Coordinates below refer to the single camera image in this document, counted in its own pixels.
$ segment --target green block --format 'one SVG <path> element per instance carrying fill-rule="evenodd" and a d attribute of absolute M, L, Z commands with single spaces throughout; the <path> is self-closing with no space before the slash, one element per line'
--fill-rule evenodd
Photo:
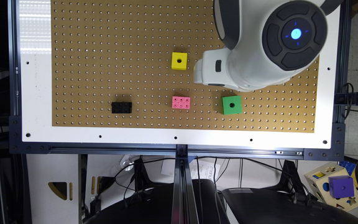
<path fill-rule="evenodd" d="M 241 96 L 222 97 L 222 112 L 224 115 L 242 113 Z"/>

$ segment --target white border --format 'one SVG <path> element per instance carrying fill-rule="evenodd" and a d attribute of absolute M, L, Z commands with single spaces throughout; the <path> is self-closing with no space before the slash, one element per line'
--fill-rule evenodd
<path fill-rule="evenodd" d="M 339 8 L 327 17 L 328 37 L 319 60 L 314 133 L 53 127 L 50 0 L 20 0 L 19 13 L 23 141 L 331 148 Z M 31 133 L 29 138 L 25 136 L 27 133 Z"/>

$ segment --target pink lego brick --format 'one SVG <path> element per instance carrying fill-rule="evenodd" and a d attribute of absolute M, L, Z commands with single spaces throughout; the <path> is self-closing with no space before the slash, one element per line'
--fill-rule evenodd
<path fill-rule="evenodd" d="M 172 108 L 190 109 L 190 97 L 173 96 Z"/>

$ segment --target paper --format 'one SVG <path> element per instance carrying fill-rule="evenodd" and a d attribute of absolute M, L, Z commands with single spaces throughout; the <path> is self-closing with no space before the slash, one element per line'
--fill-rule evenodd
<path fill-rule="evenodd" d="M 200 179 L 209 179 L 214 180 L 214 163 L 205 162 L 198 160 L 200 165 Z M 190 174 L 192 179 L 198 179 L 198 170 L 197 170 L 197 160 L 193 160 L 190 164 Z M 221 165 L 216 164 L 216 175 L 215 178 L 218 178 L 219 170 Z M 175 172 L 175 161 L 174 160 L 165 160 L 162 163 L 161 174 L 173 176 Z"/>

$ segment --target black lego brick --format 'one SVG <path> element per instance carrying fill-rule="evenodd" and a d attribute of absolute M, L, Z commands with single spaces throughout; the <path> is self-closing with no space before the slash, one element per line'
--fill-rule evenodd
<path fill-rule="evenodd" d="M 112 102 L 111 113 L 132 113 L 131 102 Z"/>

